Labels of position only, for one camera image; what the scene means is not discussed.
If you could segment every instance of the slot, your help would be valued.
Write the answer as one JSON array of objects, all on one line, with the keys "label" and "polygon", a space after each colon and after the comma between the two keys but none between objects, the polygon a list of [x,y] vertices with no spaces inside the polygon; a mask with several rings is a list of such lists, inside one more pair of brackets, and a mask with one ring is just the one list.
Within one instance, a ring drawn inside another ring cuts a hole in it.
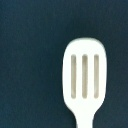
[{"label": "slot", "polygon": [[99,97],[99,56],[94,56],[94,97]]},{"label": "slot", "polygon": [[71,56],[71,97],[76,98],[76,56]]},{"label": "slot", "polygon": [[82,56],[82,96],[87,98],[87,83],[88,83],[88,58]]}]

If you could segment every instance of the white spatula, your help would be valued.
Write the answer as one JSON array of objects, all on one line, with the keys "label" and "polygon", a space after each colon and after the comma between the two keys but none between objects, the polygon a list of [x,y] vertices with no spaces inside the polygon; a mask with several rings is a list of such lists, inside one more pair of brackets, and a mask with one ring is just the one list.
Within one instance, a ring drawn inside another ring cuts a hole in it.
[{"label": "white spatula", "polygon": [[107,61],[103,45],[93,38],[69,43],[63,58],[63,96],[78,128],[92,128],[106,92]]}]

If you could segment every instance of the spatula head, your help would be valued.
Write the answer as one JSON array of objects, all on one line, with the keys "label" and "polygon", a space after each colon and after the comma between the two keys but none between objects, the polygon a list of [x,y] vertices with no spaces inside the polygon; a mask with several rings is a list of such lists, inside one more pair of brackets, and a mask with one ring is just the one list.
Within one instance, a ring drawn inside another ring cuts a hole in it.
[{"label": "spatula head", "polygon": [[63,96],[70,110],[95,111],[104,101],[107,61],[100,41],[79,38],[69,43],[63,58]]}]

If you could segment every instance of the plastic utensil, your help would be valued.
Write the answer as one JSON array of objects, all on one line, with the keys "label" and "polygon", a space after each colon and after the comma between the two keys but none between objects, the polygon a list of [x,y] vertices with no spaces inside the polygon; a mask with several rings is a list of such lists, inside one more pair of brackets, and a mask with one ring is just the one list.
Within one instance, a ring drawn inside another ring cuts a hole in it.
[{"label": "plastic utensil", "polygon": [[102,43],[79,38],[67,46],[63,58],[63,96],[78,128],[92,128],[95,112],[106,92],[107,60]]}]

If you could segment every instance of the spatula handle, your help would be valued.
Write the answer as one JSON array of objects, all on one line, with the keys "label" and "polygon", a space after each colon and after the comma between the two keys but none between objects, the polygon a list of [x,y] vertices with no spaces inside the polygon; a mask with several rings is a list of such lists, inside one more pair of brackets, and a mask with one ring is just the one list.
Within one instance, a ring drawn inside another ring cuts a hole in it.
[{"label": "spatula handle", "polygon": [[78,118],[76,128],[93,128],[93,118],[85,116]]}]

